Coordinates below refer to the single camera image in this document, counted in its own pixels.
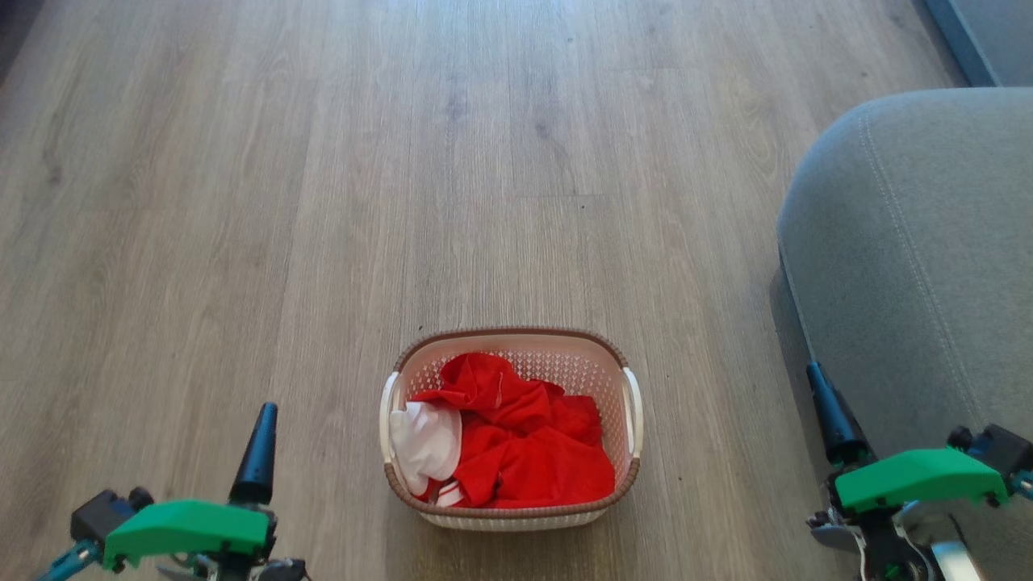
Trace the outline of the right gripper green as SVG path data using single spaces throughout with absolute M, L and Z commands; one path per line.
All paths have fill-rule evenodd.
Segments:
M 829 465 L 836 470 L 863 466 L 831 479 L 829 507 L 807 521 L 812 537 L 824 547 L 859 555 L 857 580 L 983 579 L 958 523 L 935 504 L 958 499 L 1007 503 L 1010 489 L 1001 475 L 952 448 L 918 449 L 875 461 L 855 415 L 822 364 L 809 362 L 805 375 Z

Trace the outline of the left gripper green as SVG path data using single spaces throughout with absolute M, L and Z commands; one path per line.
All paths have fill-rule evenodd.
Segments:
M 253 430 L 229 492 L 230 504 L 179 499 L 148 504 L 103 542 L 102 567 L 119 573 L 136 569 L 146 558 L 167 556 L 176 569 L 163 573 L 173 580 L 306 580 L 300 558 L 272 558 L 274 493 L 279 408 L 267 402 Z

